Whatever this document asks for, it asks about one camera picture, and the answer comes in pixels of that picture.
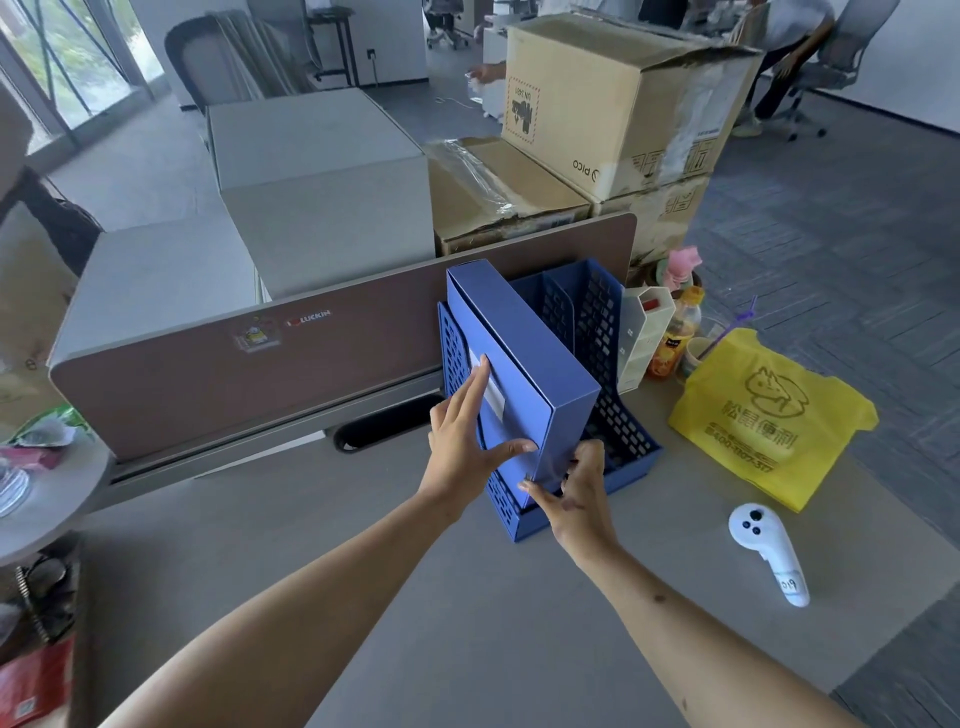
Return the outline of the cup with purple straw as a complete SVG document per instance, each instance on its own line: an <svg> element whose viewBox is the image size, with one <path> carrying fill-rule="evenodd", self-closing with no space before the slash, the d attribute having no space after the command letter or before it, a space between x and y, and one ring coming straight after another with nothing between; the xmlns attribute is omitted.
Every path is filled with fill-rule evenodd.
<svg viewBox="0 0 960 728"><path fill-rule="evenodd" d="M745 327L756 315L759 296L752 296L749 305L736 313L730 321L704 316L698 324L693 339L690 340L675 370L674 377L680 384L686 384L690 376L716 348L720 341L732 331Z"/></svg>

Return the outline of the large printed cardboard box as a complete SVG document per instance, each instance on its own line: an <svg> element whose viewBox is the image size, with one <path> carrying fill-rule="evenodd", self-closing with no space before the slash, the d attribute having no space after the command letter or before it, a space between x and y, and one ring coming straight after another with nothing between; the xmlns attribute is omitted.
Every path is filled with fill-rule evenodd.
<svg viewBox="0 0 960 728"><path fill-rule="evenodd" d="M595 203L709 176L761 51L599 13L507 30L501 137Z"/></svg>

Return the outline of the person's left forearm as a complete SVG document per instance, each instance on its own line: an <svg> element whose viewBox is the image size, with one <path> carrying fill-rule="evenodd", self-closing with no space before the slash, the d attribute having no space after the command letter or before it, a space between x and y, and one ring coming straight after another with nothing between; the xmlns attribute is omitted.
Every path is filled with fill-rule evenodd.
<svg viewBox="0 0 960 728"><path fill-rule="evenodd" d="M100 728L305 728L417 565L481 491L423 484L192 639Z"/></svg>

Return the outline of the round grey side table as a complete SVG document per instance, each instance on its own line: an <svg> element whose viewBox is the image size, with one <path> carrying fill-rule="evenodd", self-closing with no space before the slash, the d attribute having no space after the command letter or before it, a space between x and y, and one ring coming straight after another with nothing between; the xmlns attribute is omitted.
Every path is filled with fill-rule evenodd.
<svg viewBox="0 0 960 728"><path fill-rule="evenodd" d="M64 535L113 467L110 449L68 405L0 438L0 567Z"/></svg>

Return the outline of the flat taped cardboard box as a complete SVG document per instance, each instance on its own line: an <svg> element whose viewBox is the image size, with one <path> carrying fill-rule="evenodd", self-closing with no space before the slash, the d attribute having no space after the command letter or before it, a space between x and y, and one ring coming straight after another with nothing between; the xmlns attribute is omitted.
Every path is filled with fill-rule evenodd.
<svg viewBox="0 0 960 728"><path fill-rule="evenodd" d="M591 217L588 200L499 137L437 140L421 149L438 258Z"/></svg>

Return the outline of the white handheld controller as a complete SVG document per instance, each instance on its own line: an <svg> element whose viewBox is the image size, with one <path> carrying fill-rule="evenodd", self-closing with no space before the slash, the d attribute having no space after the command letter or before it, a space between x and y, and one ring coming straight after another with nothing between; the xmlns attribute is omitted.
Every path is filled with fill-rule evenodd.
<svg viewBox="0 0 960 728"><path fill-rule="evenodd" d="M728 517L728 532L743 549L757 553L769 566L788 603L810 605L810 588L786 527L777 512L766 505L746 503Z"/></svg>

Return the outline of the blue file box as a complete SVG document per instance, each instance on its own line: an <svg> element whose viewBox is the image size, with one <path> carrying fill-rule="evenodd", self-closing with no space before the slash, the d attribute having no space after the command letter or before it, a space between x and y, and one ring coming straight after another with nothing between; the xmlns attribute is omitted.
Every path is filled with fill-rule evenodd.
<svg viewBox="0 0 960 728"><path fill-rule="evenodd" d="M520 483L558 487L600 385L486 259L447 269L447 306L465 339L468 363L486 357L490 365L478 416L484 448L517 439L536 444L498 470L518 508L528 509L533 500Z"/></svg>

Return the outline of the person's left hand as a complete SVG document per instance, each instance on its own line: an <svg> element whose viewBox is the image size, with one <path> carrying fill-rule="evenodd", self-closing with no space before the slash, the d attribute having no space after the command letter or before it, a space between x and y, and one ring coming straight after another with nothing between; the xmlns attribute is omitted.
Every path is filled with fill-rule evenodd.
<svg viewBox="0 0 960 728"><path fill-rule="evenodd" d="M477 437L491 373L489 358L482 355L462 385L429 413L430 457L417 493L438 503L452 523L481 495L495 471L484 467L486 449Z"/></svg>

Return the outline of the person's right hand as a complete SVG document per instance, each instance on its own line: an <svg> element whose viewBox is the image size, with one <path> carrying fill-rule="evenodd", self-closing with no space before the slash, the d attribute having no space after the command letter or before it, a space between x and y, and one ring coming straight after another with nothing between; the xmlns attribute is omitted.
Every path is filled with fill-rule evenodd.
<svg viewBox="0 0 960 728"><path fill-rule="evenodd" d="M604 481L605 449L599 440L578 444L560 481L558 493L572 501L572 510L548 519L550 528L574 564L589 574L620 550Z"/></svg>

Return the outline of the brown desk partition panel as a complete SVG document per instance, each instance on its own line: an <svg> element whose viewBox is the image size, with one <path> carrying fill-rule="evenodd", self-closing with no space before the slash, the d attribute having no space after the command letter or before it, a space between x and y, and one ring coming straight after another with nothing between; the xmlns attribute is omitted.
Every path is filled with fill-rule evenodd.
<svg viewBox="0 0 960 728"><path fill-rule="evenodd" d="M120 463L180 456L437 370L450 267L512 280L594 259L623 281L637 226L607 214L96 346L52 364L52 383Z"/></svg>

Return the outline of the orange juice bottle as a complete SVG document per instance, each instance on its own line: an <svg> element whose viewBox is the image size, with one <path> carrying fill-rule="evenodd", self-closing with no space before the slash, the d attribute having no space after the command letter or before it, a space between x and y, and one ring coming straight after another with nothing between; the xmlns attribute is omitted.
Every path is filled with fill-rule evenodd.
<svg viewBox="0 0 960 728"><path fill-rule="evenodd" d="M702 286L691 285L675 301L674 314L647 366L647 376L664 380L673 374L690 340L699 330L704 297Z"/></svg>

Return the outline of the blue perforated file rack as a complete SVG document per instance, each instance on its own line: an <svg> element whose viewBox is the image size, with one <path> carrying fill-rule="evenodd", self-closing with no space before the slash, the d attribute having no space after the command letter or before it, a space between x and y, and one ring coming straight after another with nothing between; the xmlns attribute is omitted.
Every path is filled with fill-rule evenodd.
<svg viewBox="0 0 960 728"><path fill-rule="evenodd" d="M663 450L618 393L623 285L593 259L513 281L500 275L600 385L581 441L599 440L604 445L606 492L615 493L645 478ZM474 366L469 363L467 342L450 313L448 299L438 304L438 329L444 390L451 396ZM530 508L520 509L499 469L487 480L486 493L510 540L518 543L547 528L548 518L534 500Z"/></svg>

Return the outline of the dark swivel chair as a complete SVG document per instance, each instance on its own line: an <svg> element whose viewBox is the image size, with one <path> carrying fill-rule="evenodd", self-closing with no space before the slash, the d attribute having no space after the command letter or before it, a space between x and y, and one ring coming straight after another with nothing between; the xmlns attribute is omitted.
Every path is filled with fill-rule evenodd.
<svg viewBox="0 0 960 728"><path fill-rule="evenodd" d="M427 23L426 47L433 50L440 43L448 43L453 50L470 45L466 37L455 29L455 20L464 11L464 0L421 0Z"/></svg>

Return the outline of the grey mesh office chair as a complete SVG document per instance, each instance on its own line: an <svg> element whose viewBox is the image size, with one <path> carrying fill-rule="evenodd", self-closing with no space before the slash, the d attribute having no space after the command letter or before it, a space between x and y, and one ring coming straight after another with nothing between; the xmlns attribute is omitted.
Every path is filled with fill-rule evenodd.
<svg viewBox="0 0 960 728"><path fill-rule="evenodd" d="M784 128L788 142L798 140L802 129L812 130L818 139L826 136L828 129L800 108L806 94L843 91L853 86L867 47L900 3L901 0L847 0L816 57L800 67L787 93L790 105L771 118L774 125Z"/></svg>

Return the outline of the yellow printed shopping bag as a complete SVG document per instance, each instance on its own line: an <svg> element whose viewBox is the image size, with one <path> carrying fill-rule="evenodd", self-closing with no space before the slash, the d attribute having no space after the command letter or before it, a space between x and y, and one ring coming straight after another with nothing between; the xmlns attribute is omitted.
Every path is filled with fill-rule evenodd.
<svg viewBox="0 0 960 728"><path fill-rule="evenodd" d="M736 328L690 374L667 423L719 465L802 512L874 403L837 377L808 370Z"/></svg>

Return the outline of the red paper bag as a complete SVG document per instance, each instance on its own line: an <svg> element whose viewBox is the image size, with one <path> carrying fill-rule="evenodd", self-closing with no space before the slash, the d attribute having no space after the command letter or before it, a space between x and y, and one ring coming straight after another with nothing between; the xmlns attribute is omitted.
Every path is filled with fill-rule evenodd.
<svg viewBox="0 0 960 728"><path fill-rule="evenodd" d="M69 728L76 637L0 665L0 728Z"/></svg>

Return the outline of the person's right forearm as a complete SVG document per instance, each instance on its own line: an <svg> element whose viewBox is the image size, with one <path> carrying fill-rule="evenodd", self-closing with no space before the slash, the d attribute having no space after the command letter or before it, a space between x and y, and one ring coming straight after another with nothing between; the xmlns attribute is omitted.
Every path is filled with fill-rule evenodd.
<svg viewBox="0 0 960 728"><path fill-rule="evenodd" d="M618 543L565 540L690 728L866 728Z"/></svg>

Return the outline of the white plastic drawer organizer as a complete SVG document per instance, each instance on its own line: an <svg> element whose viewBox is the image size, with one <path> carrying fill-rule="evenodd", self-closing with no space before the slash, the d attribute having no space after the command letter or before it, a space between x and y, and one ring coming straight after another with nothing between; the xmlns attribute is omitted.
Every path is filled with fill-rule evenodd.
<svg viewBox="0 0 960 728"><path fill-rule="evenodd" d="M676 305L663 286L626 288L620 301L617 391L637 389L672 320Z"/></svg>

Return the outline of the black backpack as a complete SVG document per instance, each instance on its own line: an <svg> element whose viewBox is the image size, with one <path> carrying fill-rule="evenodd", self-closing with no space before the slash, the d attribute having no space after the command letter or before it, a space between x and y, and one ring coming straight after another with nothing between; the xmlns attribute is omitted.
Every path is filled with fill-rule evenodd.
<svg viewBox="0 0 960 728"><path fill-rule="evenodd" d="M26 206L60 258L80 278L104 231L102 225L83 207L51 193L41 175L29 166L19 173L9 195Z"/></svg>

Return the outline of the black office chair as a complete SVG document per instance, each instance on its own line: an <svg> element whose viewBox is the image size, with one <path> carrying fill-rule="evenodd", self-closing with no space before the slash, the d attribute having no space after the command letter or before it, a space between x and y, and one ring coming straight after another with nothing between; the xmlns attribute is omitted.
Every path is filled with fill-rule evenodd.
<svg viewBox="0 0 960 728"><path fill-rule="evenodd" d="M229 47L212 15L176 24L164 37L164 49L185 89L184 111L205 115L208 108L235 101L230 84Z"/></svg>

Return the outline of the worn cardboard box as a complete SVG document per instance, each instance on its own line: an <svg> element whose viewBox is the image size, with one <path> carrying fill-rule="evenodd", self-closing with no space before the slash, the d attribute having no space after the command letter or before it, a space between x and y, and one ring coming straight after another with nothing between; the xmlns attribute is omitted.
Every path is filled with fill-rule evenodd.
<svg viewBox="0 0 960 728"><path fill-rule="evenodd" d="M616 213L636 217L630 266L637 267L684 245L711 180L710 175L692 176L664 187L593 202L590 217Z"/></svg>

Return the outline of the pink capped bottle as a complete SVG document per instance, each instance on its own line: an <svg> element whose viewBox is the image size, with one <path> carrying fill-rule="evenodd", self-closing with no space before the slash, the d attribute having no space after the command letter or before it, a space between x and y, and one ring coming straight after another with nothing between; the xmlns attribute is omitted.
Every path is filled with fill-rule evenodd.
<svg viewBox="0 0 960 728"><path fill-rule="evenodd" d="M699 249L687 246L670 250L654 267L654 284L672 294L694 285L693 273L702 263Z"/></svg>

